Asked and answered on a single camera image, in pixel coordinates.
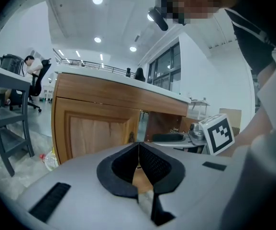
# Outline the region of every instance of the chair backrest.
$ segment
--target chair backrest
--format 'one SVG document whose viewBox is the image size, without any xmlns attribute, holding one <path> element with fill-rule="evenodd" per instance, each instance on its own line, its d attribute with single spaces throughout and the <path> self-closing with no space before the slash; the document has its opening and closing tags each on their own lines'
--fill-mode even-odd
<svg viewBox="0 0 276 230">
<path fill-rule="evenodd" d="M 42 78 L 45 76 L 49 68 L 51 67 L 50 59 L 44 59 L 42 62 L 43 68 L 40 70 L 39 77 L 36 80 L 35 86 L 34 86 L 34 91 L 31 95 L 33 96 L 38 96 L 41 93 L 41 81 Z"/>
</svg>

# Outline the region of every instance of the person in white shirt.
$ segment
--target person in white shirt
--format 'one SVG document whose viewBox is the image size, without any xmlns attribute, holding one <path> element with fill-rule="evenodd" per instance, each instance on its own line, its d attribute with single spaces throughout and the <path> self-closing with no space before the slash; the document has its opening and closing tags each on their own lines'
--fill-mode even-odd
<svg viewBox="0 0 276 230">
<path fill-rule="evenodd" d="M 27 74 L 26 78 L 30 81 L 31 85 L 33 82 L 33 73 L 39 76 L 40 70 L 43 68 L 43 65 L 41 63 L 41 60 L 39 58 L 34 58 L 33 56 L 27 56 L 24 60 L 24 63 L 27 65 Z M 10 94 L 11 90 L 7 90 L 5 93 L 5 104 L 10 104 Z"/>
</svg>

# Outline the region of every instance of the person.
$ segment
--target person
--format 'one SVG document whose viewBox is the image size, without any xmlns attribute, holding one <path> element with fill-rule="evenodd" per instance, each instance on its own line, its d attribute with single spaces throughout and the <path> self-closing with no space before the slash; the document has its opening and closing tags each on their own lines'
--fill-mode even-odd
<svg viewBox="0 0 276 230">
<path fill-rule="evenodd" d="M 41 60 L 38 58 L 34 58 L 33 56 L 27 56 L 24 60 L 24 63 L 27 66 L 27 74 L 26 78 L 30 81 L 31 85 L 33 83 L 33 73 L 39 76 L 40 70 L 43 68 L 43 65 L 41 63 Z M 7 90 L 5 93 L 5 104 L 10 105 L 10 95 L 11 90 Z"/>
<path fill-rule="evenodd" d="M 276 70 L 272 57 L 276 48 L 276 0 L 167 0 L 167 11 L 173 19 L 180 18 L 180 14 L 185 19 L 209 18 L 219 9 L 226 9 L 232 20 L 240 50 L 262 88 Z M 257 136 L 268 134 L 271 129 L 261 106 L 236 137 L 235 144 L 220 155 L 232 156 L 237 147 L 250 145 Z"/>
<path fill-rule="evenodd" d="M 143 74 L 143 69 L 139 67 L 136 71 L 136 74 L 134 75 L 134 79 L 137 79 L 139 81 L 145 82 L 145 77 Z"/>
</svg>

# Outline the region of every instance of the black hair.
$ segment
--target black hair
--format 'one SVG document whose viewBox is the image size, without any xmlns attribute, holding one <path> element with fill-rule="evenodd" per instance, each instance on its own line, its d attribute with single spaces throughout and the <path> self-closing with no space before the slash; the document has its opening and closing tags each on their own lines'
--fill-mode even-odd
<svg viewBox="0 0 276 230">
<path fill-rule="evenodd" d="M 28 56 L 28 57 L 25 58 L 24 62 L 26 63 L 29 59 L 34 59 L 34 57 L 33 56 Z"/>
<path fill-rule="evenodd" d="M 143 75 L 143 69 L 139 67 L 136 71 L 136 74 L 134 76 L 134 79 L 137 79 L 139 81 L 145 82 L 145 77 Z"/>
</svg>

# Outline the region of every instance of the white cube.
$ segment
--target white cube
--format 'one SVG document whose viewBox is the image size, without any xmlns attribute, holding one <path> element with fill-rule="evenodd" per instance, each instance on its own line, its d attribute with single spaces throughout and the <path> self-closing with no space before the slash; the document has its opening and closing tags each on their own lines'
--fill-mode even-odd
<svg viewBox="0 0 276 230">
<path fill-rule="evenodd" d="M 209 152 L 217 155 L 234 143 L 232 127 L 226 114 L 217 114 L 199 122 L 202 128 Z"/>
</svg>

